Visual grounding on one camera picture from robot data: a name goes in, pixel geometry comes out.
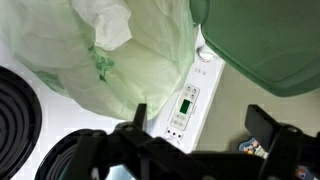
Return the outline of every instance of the plastic bag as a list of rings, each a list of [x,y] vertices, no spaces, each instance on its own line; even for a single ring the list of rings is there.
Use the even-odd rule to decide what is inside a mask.
[[[95,46],[112,51],[132,38],[124,0],[72,0],[72,7],[95,29]]]
[[[51,89],[101,115],[132,120],[139,103],[155,117],[184,83],[194,58],[188,0],[126,0],[132,39],[113,51],[71,0],[1,0],[2,38]]]

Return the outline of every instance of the green digital display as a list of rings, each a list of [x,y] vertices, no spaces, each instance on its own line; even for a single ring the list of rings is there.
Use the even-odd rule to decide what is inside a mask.
[[[189,106],[190,106],[190,101],[188,100],[183,100],[183,103],[182,103],[182,106],[181,106],[181,109],[180,109],[180,112],[183,113],[183,114],[187,114],[187,111],[189,109]]]

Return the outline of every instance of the black burner grate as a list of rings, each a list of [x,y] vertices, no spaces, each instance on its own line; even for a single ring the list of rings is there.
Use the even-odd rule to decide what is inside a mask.
[[[27,161],[41,130],[41,107],[32,88],[0,67],[0,179],[10,179]]]
[[[89,132],[91,130],[82,129],[61,139],[42,161],[35,179],[58,180],[76,150],[79,137]]]

